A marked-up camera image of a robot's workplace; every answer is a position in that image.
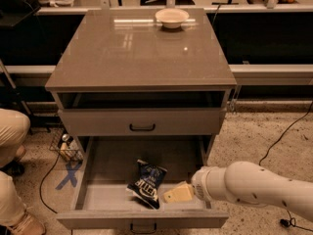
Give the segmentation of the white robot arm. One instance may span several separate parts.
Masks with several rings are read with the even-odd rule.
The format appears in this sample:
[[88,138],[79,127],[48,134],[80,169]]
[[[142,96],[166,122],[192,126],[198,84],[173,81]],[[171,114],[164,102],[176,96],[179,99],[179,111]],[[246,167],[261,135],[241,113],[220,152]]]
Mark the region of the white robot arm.
[[227,201],[248,206],[276,206],[313,220],[313,183],[280,176],[260,165],[235,162],[227,167],[203,166],[191,179],[166,191],[166,203]]

